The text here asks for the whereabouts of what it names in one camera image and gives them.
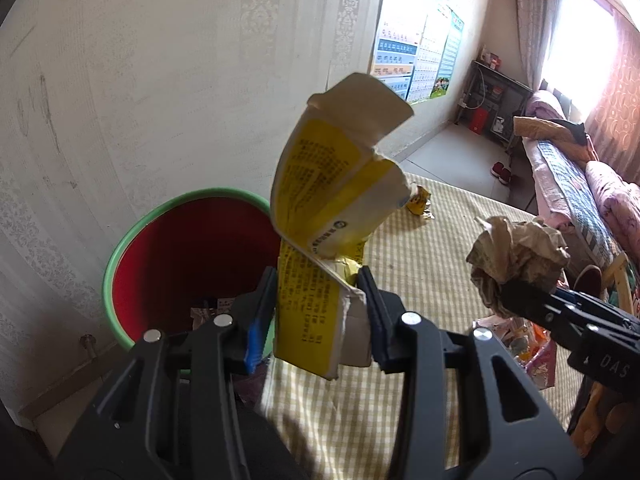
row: tile floor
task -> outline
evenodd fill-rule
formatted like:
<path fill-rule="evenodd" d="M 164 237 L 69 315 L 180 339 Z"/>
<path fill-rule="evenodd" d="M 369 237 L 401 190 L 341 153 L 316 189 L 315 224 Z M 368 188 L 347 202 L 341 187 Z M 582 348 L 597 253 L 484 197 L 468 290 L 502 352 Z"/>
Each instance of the tile floor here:
<path fill-rule="evenodd" d="M 506 202 L 509 188 L 500 184 L 489 173 L 489 169 L 498 160 L 503 164 L 508 162 L 501 144 L 488 137 L 478 136 L 465 126 L 450 124 L 399 165 L 409 173 Z M 94 381 L 34 421 L 53 457 L 60 452 L 73 425 L 100 384 L 100 380 Z"/>
<path fill-rule="evenodd" d="M 498 161 L 507 164 L 509 157 L 497 140 L 477 135 L 462 124 L 451 123 L 399 165 L 409 173 L 506 203 L 509 188 L 489 171 Z"/>

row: yellow gingham tablecloth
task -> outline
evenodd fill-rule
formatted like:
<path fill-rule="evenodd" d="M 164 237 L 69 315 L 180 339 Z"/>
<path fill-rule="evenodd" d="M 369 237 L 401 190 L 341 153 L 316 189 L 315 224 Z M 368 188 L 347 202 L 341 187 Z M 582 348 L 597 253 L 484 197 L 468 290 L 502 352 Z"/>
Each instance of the yellow gingham tablecloth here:
<path fill-rule="evenodd" d="M 435 218 L 422 220 L 407 210 L 393 213 L 366 245 L 365 263 L 379 288 L 399 294 L 438 327 L 468 332 L 473 320 L 488 316 L 472 285 L 465 258 L 482 231 L 475 217 L 532 218 L 503 203 L 410 175 L 432 193 Z M 568 353 L 558 348 L 556 386 L 542 392 L 566 427 L 581 375 L 568 367 Z M 458 428 L 454 373 L 447 382 L 447 465 L 457 462 Z M 327 381 L 279 359 L 272 359 L 261 409 L 276 426 L 296 461 L 315 479 L 385 478 L 402 394 L 402 374 L 369 368 L 340 367 L 337 381 Z"/>

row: window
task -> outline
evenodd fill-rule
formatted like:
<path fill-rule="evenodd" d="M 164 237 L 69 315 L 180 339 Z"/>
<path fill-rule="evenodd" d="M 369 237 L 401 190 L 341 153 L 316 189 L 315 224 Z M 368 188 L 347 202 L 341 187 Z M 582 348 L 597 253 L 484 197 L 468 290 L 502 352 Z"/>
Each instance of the window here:
<path fill-rule="evenodd" d="M 586 118 L 609 79 L 617 46 L 616 26 L 607 10 L 594 0 L 562 0 L 542 77 Z"/>

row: brown blanket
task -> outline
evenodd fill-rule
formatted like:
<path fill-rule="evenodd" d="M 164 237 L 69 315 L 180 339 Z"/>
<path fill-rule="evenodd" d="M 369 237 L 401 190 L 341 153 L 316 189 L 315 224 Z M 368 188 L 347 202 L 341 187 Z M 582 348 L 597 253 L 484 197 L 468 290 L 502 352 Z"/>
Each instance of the brown blanket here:
<path fill-rule="evenodd" d="M 513 132 L 529 139 L 551 140 L 558 150 L 578 164 L 582 170 L 590 160 L 598 160 L 591 137 L 587 135 L 587 145 L 581 146 L 575 142 L 574 136 L 567 128 L 551 121 L 536 117 L 514 117 Z"/>

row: green trash can rim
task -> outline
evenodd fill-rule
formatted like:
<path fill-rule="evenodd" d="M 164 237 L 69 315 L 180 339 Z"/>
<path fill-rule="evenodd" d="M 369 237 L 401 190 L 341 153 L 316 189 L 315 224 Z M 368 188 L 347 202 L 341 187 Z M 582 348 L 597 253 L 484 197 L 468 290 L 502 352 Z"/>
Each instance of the green trash can rim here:
<path fill-rule="evenodd" d="M 193 200 L 199 200 L 201 198 L 236 198 L 238 200 L 243 200 L 244 202 L 248 202 L 256 206 L 267 216 L 270 215 L 270 207 L 269 202 L 265 198 L 260 195 L 256 195 L 251 191 L 246 191 L 243 189 L 236 189 L 233 187 L 209 187 L 207 189 L 199 189 L 196 191 L 190 191 L 163 204 L 159 205 L 151 212 L 144 215 L 140 220 L 138 220 L 127 234 L 124 235 L 122 240 L 118 243 L 116 248 L 114 249 L 111 257 L 109 258 L 109 263 L 107 263 L 107 268 L 104 271 L 104 279 L 102 280 L 102 300 L 104 301 L 104 308 L 107 313 L 107 320 L 109 322 L 109 326 L 113 335 L 115 336 L 118 343 L 125 349 L 129 350 L 135 344 L 132 338 L 129 337 L 129 334 L 125 332 L 120 321 L 118 320 L 118 316 L 116 315 L 116 309 L 113 304 L 113 294 L 112 294 L 112 286 L 113 279 L 116 274 L 116 270 L 118 269 L 118 264 L 120 263 L 120 259 L 122 255 L 125 253 L 129 244 L 134 240 L 134 238 L 144 229 L 146 226 L 151 224 L 154 220 L 162 216 L 164 213 L 178 207 L 179 205 L 186 204 L 187 202 L 192 202 Z"/>

